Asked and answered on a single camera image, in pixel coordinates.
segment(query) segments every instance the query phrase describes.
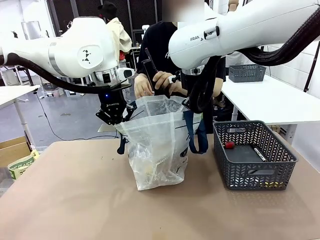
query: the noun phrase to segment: white wall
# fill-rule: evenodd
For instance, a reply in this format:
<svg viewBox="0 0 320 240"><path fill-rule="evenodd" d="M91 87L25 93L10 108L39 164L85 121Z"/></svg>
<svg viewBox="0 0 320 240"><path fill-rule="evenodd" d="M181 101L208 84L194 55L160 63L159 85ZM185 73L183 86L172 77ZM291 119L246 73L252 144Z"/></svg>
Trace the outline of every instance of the white wall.
<svg viewBox="0 0 320 240"><path fill-rule="evenodd" d="M2 0L0 1L0 37L12 35L15 31L19 38L25 38L21 22L39 21L42 31L47 30L54 36L45 0Z"/></svg>
<svg viewBox="0 0 320 240"><path fill-rule="evenodd" d="M271 45L269 51L279 49L282 45ZM291 84L303 91L315 57L318 42L311 43L294 60L280 66L272 66L271 76ZM318 59L311 79L308 94L320 98L320 60ZM320 123L299 124L292 146L320 171Z"/></svg>

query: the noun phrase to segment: gray wire basket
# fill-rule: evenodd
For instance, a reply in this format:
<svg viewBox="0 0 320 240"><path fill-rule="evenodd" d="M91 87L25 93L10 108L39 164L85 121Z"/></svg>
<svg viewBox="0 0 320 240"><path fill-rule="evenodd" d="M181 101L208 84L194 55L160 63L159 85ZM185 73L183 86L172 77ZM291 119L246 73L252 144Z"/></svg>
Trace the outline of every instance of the gray wire basket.
<svg viewBox="0 0 320 240"><path fill-rule="evenodd" d="M298 161L262 121L215 123L214 154L229 190L285 190Z"/></svg>
<svg viewBox="0 0 320 240"><path fill-rule="evenodd" d="M234 83L262 82L266 68L257 64L229 67L229 79Z"/></svg>

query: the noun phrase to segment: dark blue strap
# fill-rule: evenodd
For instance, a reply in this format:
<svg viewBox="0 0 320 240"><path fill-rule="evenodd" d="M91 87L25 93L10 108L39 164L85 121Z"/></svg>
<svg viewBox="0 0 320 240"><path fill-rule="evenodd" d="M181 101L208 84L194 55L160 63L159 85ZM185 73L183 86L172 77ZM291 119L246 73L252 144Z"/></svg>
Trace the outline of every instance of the dark blue strap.
<svg viewBox="0 0 320 240"><path fill-rule="evenodd" d="M123 155L125 154L125 148L126 148L126 143L127 143L127 139L120 133L121 139L120 139L120 146L117 150L117 153L119 155Z"/></svg>
<svg viewBox="0 0 320 240"><path fill-rule="evenodd" d="M199 150L197 150L194 140L194 113L192 111L185 111L183 113L183 116L185 119L186 127L188 129L188 133L190 135L189 147L191 152L194 154L205 154L209 148L209 144L204 120L201 120L199 128L197 130L199 145Z"/></svg>

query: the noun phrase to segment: gray floor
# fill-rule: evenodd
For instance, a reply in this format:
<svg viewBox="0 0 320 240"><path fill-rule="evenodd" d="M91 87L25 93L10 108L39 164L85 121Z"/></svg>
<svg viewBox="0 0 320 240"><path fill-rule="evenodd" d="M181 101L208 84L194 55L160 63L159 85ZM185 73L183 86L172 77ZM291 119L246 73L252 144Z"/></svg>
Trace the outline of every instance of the gray floor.
<svg viewBox="0 0 320 240"><path fill-rule="evenodd" d="M37 95L28 93L21 99L29 99L28 102L19 103L22 113L28 122L31 134L37 147L47 147L53 142L61 141L52 133ZM43 98L40 99L43 108L49 118L53 131L66 140L95 136L115 135L115 132L98 133L103 123L96 117L100 109L97 95L86 94L84 96ZM16 108L13 104L0 109L0 142L18 138L24 135Z"/></svg>

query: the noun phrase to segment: clear plastic bag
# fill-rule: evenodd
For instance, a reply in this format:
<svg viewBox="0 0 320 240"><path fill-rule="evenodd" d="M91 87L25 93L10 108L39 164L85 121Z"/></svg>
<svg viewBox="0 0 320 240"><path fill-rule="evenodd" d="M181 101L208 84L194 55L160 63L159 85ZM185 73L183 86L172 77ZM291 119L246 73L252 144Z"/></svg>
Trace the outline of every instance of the clear plastic bag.
<svg viewBox="0 0 320 240"><path fill-rule="evenodd" d="M129 140L127 151L139 191L175 185L185 179L190 135L184 98L145 96L136 101L130 121L115 127ZM202 120L193 117L193 133Z"/></svg>

